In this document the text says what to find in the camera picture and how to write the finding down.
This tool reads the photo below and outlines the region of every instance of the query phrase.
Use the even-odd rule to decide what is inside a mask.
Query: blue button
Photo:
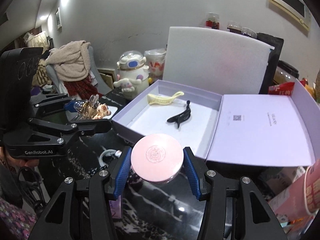
[[[137,67],[138,66],[138,62],[137,61],[131,61],[128,64],[129,67]]]

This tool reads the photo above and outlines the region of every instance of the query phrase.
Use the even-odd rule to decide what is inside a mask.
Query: pink circular lid
[[[183,149],[173,137],[156,133],[143,137],[133,147],[131,165],[144,180],[165,183],[172,180],[183,163]]]

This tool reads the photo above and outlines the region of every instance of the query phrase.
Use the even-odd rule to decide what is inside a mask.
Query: black marble table
[[[120,90],[113,90],[100,100],[121,110],[128,101]],[[114,130],[81,137],[62,159],[41,160],[39,171],[50,196],[66,177],[90,178],[106,169],[116,159],[116,151],[126,142]],[[151,184],[130,171],[123,192],[123,218],[114,220],[119,239],[197,239],[205,202],[192,195],[183,168],[167,184]],[[226,233],[231,228],[231,199],[227,201]]]

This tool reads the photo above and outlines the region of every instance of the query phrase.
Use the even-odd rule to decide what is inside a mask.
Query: qr code
[[[234,115],[233,121],[241,121],[241,115]]]

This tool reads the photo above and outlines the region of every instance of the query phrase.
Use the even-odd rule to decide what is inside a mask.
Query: black hair clip
[[[190,101],[187,101],[187,107],[185,109],[185,111],[183,111],[181,114],[177,114],[173,117],[170,117],[167,122],[176,122],[178,124],[178,128],[180,127],[180,124],[182,122],[185,122],[186,120],[188,120],[191,116],[191,109],[190,109]]]

